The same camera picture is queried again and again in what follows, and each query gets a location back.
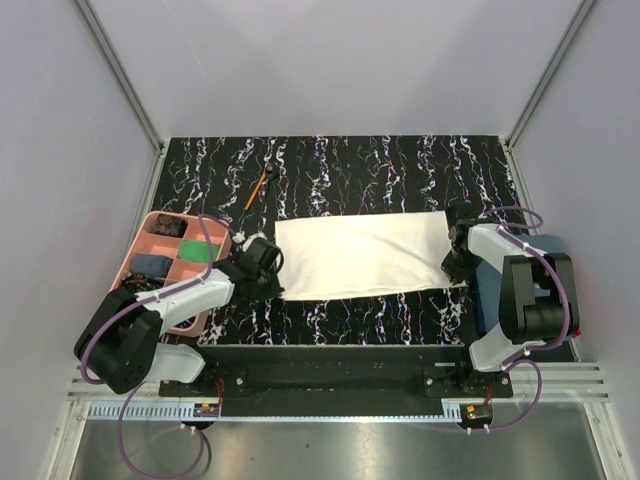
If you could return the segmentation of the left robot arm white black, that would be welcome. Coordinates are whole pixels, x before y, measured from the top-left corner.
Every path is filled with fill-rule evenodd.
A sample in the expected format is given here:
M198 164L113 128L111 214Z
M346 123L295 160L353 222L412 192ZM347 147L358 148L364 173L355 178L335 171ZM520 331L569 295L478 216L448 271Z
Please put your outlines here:
M160 337L207 310L278 297L283 266L282 250L256 235L187 280L138 294L123 287L110 291L74 347L82 378L116 394L151 381L179 382L193 395L208 394L216 372L203 354L187 344L161 344Z

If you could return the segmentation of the white cloth napkin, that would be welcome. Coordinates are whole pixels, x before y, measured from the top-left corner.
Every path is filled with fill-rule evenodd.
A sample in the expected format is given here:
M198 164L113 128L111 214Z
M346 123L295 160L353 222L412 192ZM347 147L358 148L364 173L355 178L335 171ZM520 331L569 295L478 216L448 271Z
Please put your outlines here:
M454 287L445 213L326 216L275 223L286 301L329 301Z

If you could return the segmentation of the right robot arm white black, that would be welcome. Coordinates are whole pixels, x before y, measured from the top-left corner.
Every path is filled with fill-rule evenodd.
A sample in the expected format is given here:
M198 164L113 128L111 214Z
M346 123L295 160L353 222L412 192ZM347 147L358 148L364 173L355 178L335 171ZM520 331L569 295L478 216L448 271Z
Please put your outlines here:
M563 252L547 252L519 238L466 203L445 210L451 249L441 270L454 283L469 283L481 264L500 275L497 324L468 347L469 362L454 371L454 384L476 396L490 383L489 372L505 371L533 351L559 347L579 330L573 264Z

